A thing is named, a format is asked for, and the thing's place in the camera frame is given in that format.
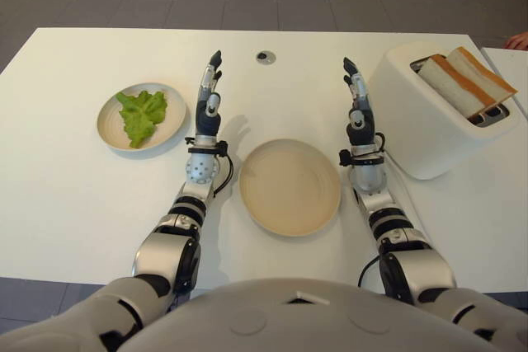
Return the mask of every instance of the human hand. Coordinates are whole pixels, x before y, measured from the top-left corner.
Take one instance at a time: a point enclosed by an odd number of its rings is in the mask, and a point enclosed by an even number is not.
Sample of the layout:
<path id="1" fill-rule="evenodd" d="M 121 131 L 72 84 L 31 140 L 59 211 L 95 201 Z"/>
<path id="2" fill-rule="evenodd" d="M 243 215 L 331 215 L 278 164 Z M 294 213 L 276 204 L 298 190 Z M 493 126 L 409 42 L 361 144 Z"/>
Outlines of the human hand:
<path id="1" fill-rule="evenodd" d="M 505 49 L 523 49 L 528 51 L 528 31 L 520 33 L 519 35 L 512 36 L 506 44 Z"/>

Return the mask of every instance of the finger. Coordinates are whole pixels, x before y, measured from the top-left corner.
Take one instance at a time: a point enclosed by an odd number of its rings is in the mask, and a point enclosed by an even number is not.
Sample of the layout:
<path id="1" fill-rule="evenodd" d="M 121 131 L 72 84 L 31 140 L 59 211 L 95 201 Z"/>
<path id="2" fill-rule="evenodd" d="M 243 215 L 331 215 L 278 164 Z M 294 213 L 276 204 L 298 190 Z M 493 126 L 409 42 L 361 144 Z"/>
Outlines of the finger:
<path id="1" fill-rule="evenodd" d="M 512 36 L 511 38 L 509 38 L 508 40 L 506 40 L 506 43 L 504 44 L 504 48 L 507 49 L 509 48 L 510 44 L 512 43 L 513 40 L 515 40 L 515 36 Z"/>
<path id="2" fill-rule="evenodd" d="M 510 44 L 507 46 L 507 49 L 515 49 L 516 46 L 522 42 L 522 38 L 514 39 L 510 42 Z"/>
<path id="3" fill-rule="evenodd" d="M 528 38 L 522 40 L 514 49 L 528 50 Z"/>

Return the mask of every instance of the beige plate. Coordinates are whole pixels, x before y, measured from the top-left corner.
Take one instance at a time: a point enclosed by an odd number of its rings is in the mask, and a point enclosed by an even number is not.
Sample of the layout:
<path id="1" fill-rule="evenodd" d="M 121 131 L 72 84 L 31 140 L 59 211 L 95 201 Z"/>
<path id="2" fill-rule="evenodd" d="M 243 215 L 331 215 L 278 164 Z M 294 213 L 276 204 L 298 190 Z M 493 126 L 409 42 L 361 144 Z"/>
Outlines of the beige plate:
<path id="1" fill-rule="evenodd" d="M 337 212 L 339 175 L 316 148 L 292 139 L 264 143 L 247 156 L 240 194 L 252 218 L 288 237 L 316 232 Z"/>
<path id="2" fill-rule="evenodd" d="M 146 148 L 153 148 L 159 144 L 169 140 L 182 126 L 185 119 L 187 108 L 183 98 L 172 87 L 160 84 L 157 82 L 144 82 L 136 84 L 135 86 L 125 88 L 123 91 L 126 95 L 137 96 L 141 91 L 147 91 L 150 94 L 161 91 L 167 100 L 167 110 L 165 113 L 165 120 L 156 125 L 154 134 L 143 141 L 140 148 L 131 148 L 130 139 L 126 136 L 123 130 L 125 123 L 119 114 L 123 108 L 121 103 L 116 99 L 116 95 L 102 107 L 97 117 L 97 130 L 102 140 L 108 146 L 117 150 L 125 151 L 140 151 Z"/>

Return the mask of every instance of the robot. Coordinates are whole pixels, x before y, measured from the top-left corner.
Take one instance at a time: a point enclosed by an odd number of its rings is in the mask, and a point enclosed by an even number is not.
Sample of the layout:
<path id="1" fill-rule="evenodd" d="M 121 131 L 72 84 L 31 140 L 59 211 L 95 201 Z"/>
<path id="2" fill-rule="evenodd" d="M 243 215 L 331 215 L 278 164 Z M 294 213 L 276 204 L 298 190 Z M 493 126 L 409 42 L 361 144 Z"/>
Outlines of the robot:
<path id="1" fill-rule="evenodd" d="M 133 276 L 57 317 L 0 336 L 1 351 L 526 350 L 528 316 L 458 289 L 449 265 L 390 194 L 384 135 L 375 132 L 365 81 L 347 58 L 351 149 L 339 153 L 340 165 L 351 169 L 376 240 L 385 295 L 324 280 L 262 279 L 218 288 L 169 312 L 196 285 L 207 208 L 233 175 L 228 144 L 216 138 L 221 62 L 218 51 L 201 80 L 196 136 L 186 138 L 186 182 L 138 249 Z M 214 189 L 224 157 L 229 171 Z"/>

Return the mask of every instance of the white table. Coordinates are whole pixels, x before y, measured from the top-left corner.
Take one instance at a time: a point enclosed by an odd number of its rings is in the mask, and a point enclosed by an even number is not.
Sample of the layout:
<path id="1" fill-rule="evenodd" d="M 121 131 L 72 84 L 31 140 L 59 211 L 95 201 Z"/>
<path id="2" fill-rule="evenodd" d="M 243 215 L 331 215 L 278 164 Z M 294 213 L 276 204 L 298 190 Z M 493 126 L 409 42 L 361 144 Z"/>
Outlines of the white table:
<path id="1" fill-rule="evenodd" d="M 481 51 L 494 71 L 519 91 L 514 99 L 528 118 L 528 51 L 490 48 Z"/>
<path id="2" fill-rule="evenodd" d="M 464 45 L 482 59 L 467 35 L 37 30 L 0 75 L 0 275 L 106 283 L 130 274 L 137 247 L 184 181 L 182 137 L 194 126 L 187 119 L 155 153 L 115 153 L 99 139 L 96 117 L 120 89 L 166 83 L 192 113 L 205 63 L 222 49 L 220 137 L 229 141 L 235 165 L 260 143 L 297 138 L 337 167 L 337 153 L 348 145 L 351 102 L 343 56 L 368 79 L 385 50 L 414 40 L 439 41 L 448 50 Z M 255 61 L 263 49 L 276 54 L 274 64 Z M 472 162 L 434 181 L 389 170 L 397 198 L 451 263 L 460 286 L 528 289 L 526 130 L 523 120 Z M 356 283 L 375 244 L 344 177 L 337 218 L 298 239 L 260 229 L 234 179 L 208 211 L 198 288 L 273 276 Z M 459 198 L 462 191 L 470 199 Z M 375 272 L 365 282 L 380 290 Z"/>

